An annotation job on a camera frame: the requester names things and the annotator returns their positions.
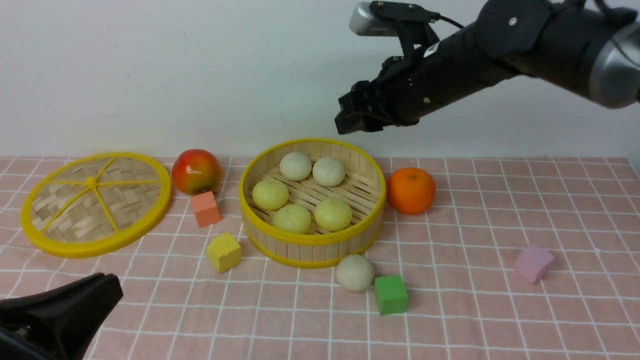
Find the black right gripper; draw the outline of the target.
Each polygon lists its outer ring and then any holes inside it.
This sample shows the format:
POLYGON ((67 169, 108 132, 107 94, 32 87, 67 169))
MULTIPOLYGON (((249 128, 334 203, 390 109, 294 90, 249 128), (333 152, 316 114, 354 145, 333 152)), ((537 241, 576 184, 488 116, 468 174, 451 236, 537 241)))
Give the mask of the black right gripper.
POLYGON ((355 82, 338 99, 334 125, 339 135, 413 126, 448 105, 500 82, 517 71, 480 48, 471 23, 413 55, 409 68, 393 65, 375 80, 355 82))

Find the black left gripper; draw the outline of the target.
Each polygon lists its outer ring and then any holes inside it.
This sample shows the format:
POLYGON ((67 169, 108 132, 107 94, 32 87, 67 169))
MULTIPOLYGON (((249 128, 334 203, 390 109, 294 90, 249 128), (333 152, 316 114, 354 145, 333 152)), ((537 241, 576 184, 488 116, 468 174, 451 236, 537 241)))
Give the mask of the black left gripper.
POLYGON ((61 287, 0 301, 2 360, 82 360, 123 297, 115 274, 94 273, 61 287))

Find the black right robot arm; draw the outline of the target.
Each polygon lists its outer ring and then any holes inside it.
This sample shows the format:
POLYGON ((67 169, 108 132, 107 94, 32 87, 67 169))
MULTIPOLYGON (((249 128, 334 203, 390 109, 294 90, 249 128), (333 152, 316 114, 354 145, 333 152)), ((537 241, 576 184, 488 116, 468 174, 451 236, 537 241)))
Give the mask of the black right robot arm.
POLYGON ((606 109, 639 102, 638 10, 597 10, 584 0, 489 0, 467 26, 440 39, 431 24, 450 18, 412 3, 356 5, 349 28, 364 37, 396 37, 402 55, 387 58, 373 80, 338 100, 341 135, 413 126, 515 76, 556 85, 606 109))

